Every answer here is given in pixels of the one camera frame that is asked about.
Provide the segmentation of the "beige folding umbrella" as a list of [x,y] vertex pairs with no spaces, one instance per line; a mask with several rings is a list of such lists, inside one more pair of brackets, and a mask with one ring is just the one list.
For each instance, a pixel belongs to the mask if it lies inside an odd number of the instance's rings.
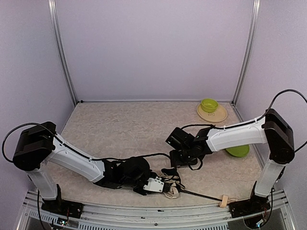
[[181,178],[175,168],[167,169],[163,168],[161,170],[161,174],[159,176],[162,179],[162,182],[165,183],[165,186],[168,186],[163,193],[169,199],[179,198],[181,193],[189,194],[192,196],[197,196],[205,199],[209,199],[212,201],[219,202],[220,208],[226,208],[227,205],[238,201],[237,198],[229,197],[228,195],[221,195],[220,198],[216,198],[213,196],[203,195],[199,193],[195,193],[186,189],[186,187],[181,183]]

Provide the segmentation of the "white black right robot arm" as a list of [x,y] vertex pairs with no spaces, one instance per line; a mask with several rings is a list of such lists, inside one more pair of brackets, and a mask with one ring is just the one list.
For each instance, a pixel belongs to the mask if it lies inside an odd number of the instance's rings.
[[253,189],[258,197],[269,195],[283,169],[295,157],[293,130],[274,109],[235,125],[201,127],[196,135],[176,127],[168,136],[166,143],[174,149],[170,153],[172,166],[193,165],[196,159],[227,148],[267,144],[270,154]]

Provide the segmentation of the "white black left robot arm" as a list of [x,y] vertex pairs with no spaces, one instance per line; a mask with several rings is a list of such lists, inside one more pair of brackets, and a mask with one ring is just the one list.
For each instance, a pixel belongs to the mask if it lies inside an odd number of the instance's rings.
[[27,172],[46,201],[60,198],[59,187],[47,173],[48,162],[69,169],[97,186],[110,189],[129,186],[143,196],[148,191],[161,192],[164,186],[152,175],[149,163],[143,157],[131,157],[121,162],[95,159],[70,146],[56,133],[52,122],[24,130],[12,161],[17,168]]

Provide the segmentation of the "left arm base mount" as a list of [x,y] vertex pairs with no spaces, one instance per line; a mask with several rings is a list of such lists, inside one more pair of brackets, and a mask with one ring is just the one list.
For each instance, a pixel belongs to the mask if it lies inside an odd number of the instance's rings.
[[47,200],[42,204],[42,209],[50,213],[59,214],[69,218],[79,219],[83,211],[84,204],[73,201],[56,201],[56,200]]

